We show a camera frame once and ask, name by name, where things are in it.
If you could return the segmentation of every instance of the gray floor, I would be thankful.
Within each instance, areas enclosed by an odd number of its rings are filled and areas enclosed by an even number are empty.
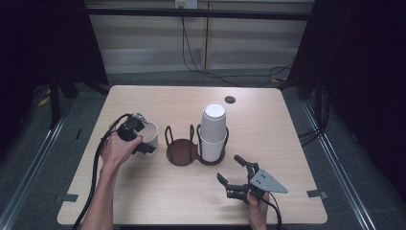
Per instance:
[[[217,70],[218,75],[266,75],[268,70]],[[287,76],[287,71],[276,78]],[[109,76],[110,85],[139,84],[139,85],[200,85],[200,86],[238,86],[274,87],[277,84],[266,77],[228,77],[224,80],[207,78],[190,71],[156,72],[140,74],[120,74]],[[54,202],[58,195],[66,194],[81,155],[96,123],[105,96],[92,91],[86,86],[79,85],[79,96],[73,102],[65,124],[59,133],[48,158],[45,161],[30,194],[25,201],[12,229],[69,229],[56,221],[60,203]],[[3,212],[12,198],[19,182],[30,167],[38,149],[48,132],[51,108],[47,103],[36,107],[43,93],[34,95],[34,102],[25,122],[20,128],[8,158],[0,163],[0,211]],[[298,134],[311,129],[302,102],[296,95],[296,88],[282,91],[289,109],[292,121]],[[376,229],[405,229],[406,208],[396,191],[368,157],[362,146],[353,142],[351,132],[334,109],[330,111],[327,135],[335,148],[341,163],[346,169],[356,191],[364,201],[371,214]],[[285,229],[362,229],[350,203],[334,174],[326,155],[315,140],[304,147],[304,154],[313,173],[320,191],[326,192],[324,199],[328,221],[322,225],[284,225]],[[135,227],[132,229],[162,229],[163,227]],[[213,227],[186,227],[181,229],[214,229]],[[231,227],[216,227],[215,229],[234,229]]]

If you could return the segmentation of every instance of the brown cup holder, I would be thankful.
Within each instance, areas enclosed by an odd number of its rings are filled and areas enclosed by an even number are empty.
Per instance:
[[[167,142],[167,158],[175,166],[186,166],[189,165],[193,160],[197,159],[200,163],[208,166],[213,166],[219,164],[224,159],[225,154],[225,147],[227,145],[228,137],[229,137],[229,130],[226,127],[226,140],[224,141],[223,150],[218,158],[218,160],[214,162],[206,161],[203,159],[202,155],[199,155],[197,147],[200,147],[201,150],[201,137],[199,134],[200,125],[197,126],[197,137],[200,145],[195,145],[193,142],[194,136],[194,127],[191,125],[191,132],[190,132],[190,139],[178,139],[173,141],[172,130],[170,126],[167,126],[165,129],[165,140]]]

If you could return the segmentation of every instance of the electrical outlet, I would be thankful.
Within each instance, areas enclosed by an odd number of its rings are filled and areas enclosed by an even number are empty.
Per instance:
[[[197,0],[186,0],[187,9],[197,9]]]
[[[175,0],[175,8],[176,9],[185,9],[186,8],[186,0]]]

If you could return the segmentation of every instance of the wall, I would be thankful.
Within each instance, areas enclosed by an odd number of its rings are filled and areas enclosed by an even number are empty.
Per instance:
[[[174,1],[94,1],[87,6],[174,8]],[[312,1],[198,1],[199,9],[311,12]],[[107,74],[192,68],[182,20],[177,17],[91,15]],[[306,22],[185,18],[199,69],[270,68],[296,56]]]

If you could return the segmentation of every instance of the human hand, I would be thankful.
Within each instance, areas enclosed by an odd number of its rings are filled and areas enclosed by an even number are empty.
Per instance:
[[[262,198],[269,201],[269,194],[265,193]],[[266,230],[266,213],[268,212],[268,205],[257,199],[251,193],[247,194],[247,199],[250,205],[248,214],[251,228],[253,230]]]
[[[123,141],[119,137],[116,128],[113,127],[101,151],[103,167],[116,171],[129,158],[132,151],[142,142],[143,136],[141,135],[132,141]]]

